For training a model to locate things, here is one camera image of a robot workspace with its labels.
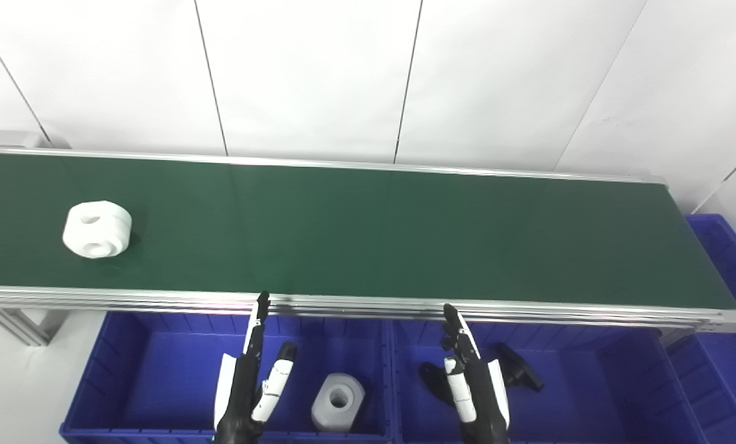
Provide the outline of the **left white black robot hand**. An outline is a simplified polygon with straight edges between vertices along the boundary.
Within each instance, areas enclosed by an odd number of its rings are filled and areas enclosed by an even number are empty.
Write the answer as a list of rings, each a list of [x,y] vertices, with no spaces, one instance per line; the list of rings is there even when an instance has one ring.
[[[281,344],[266,379],[258,384],[271,295],[264,290],[253,304],[240,356],[224,354],[215,394],[213,443],[257,443],[285,390],[297,345]]]

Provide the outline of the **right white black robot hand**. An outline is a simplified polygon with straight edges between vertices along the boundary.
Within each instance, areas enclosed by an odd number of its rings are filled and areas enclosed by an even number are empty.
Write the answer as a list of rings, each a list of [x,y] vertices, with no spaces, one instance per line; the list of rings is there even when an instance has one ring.
[[[508,397],[498,360],[482,359],[463,315],[444,304],[444,371],[464,443],[508,443]]]

